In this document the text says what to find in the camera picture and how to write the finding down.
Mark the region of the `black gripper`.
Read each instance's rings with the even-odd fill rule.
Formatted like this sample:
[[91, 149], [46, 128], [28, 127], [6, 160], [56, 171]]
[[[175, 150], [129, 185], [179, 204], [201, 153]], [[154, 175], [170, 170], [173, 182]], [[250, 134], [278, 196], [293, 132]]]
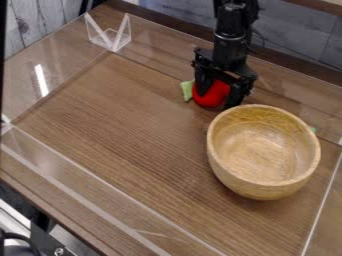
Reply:
[[213, 51], [197, 47], [194, 49], [193, 67], [195, 70], [197, 93], [203, 97], [211, 88], [215, 80], [223, 81], [230, 85], [230, 93], [225, 103], [225, 108], [238, 106], [254, 87], [258, 75], [242, 61], [233, 66], [221, 66], [213, 60]]

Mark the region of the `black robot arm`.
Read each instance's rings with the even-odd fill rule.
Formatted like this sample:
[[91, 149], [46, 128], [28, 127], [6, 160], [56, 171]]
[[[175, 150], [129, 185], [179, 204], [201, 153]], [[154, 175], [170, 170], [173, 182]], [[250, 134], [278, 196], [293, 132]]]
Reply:
[[205, 108], [235, 107], [251, 93], [258, 74], [247, 57], [258, 14], [258, 0], [214, 0], [214, 46], [197, 47], [193, 60], [193, 99]]

